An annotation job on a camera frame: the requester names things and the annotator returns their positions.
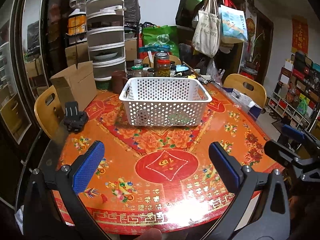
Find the white plastic basket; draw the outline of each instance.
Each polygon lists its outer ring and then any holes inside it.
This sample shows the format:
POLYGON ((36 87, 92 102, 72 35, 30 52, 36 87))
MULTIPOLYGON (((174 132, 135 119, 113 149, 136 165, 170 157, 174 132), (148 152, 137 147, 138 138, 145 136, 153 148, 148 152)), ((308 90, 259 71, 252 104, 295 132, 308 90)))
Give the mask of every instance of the white plastic basket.
POLYGON ((211 96, 196 79, 130 78, 119 99, 135 126, 196 126, 211 96))

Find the brown mug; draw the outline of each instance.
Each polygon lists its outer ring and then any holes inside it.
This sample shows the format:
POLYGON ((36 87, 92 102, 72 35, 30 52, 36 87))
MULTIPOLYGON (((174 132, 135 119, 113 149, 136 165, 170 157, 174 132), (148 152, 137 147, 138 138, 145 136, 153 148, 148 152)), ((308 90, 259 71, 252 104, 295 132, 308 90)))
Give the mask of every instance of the brown mug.
POLYGON ((112 92, 115 94, 121 94, 128 78, 124 70, 114 71, 111 75, 112 92))

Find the wooden chair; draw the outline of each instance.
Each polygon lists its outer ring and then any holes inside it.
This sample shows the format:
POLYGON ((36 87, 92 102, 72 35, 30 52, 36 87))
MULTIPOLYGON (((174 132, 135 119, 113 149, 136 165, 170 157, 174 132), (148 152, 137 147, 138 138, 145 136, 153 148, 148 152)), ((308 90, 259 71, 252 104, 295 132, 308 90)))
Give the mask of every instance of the wooden chair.
MULTIPOLYGON (((169 59, 170 59, 170 61, 174 61, 176 65, 181 65, 181 60, 180 60, 178 57, 176 57, 176 56, 174 56, 174 55, 170 55, 170 56, 169 56, 169 59)), ((149 64, 150 67, 153 67, 153 63, 151 63, 151 62, 149 61, 149 57, 145 57, 145 58, 143 59, 143 62, 142 62, 142 63, 143 63, 143 64, 149 64)))
POLYGON ((250 78, 239 74, 230 74, 224 81, 223 87, 237 89, 239 92, 249 96, 262 109, 265 107, 267 101, 267 92, 265 88, 250 78))
POLYGON ((38 97, 35 103, 35 114, 43 131, 52 139, 64 117, 54 86, 49 87, 38 97))

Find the green shopping bag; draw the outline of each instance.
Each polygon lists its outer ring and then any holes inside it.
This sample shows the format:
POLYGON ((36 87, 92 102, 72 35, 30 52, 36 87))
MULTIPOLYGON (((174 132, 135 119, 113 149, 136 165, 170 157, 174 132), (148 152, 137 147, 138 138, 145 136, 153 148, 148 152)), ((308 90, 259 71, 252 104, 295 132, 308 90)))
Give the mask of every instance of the green shopping bag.
POLYGON ((148 27, 142 29, 145 46, 170 46, 171 54, 179 57, 179 42, 176 26, 148 27))

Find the bowl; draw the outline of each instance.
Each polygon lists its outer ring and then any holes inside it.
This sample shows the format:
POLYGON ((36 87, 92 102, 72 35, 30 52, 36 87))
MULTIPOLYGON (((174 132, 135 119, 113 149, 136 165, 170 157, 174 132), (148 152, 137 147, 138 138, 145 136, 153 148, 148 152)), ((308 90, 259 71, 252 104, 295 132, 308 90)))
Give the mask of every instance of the bowl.
POLYGON ((104 55, 99 55, 99 56, 94 56, 93 59, 98 60, 98 61, 102 61, 102 60, 106 60, 106 59, 111 59, 115 56, 117 56, 118 53, 114 52, 114 53, 107 53, 104 55))

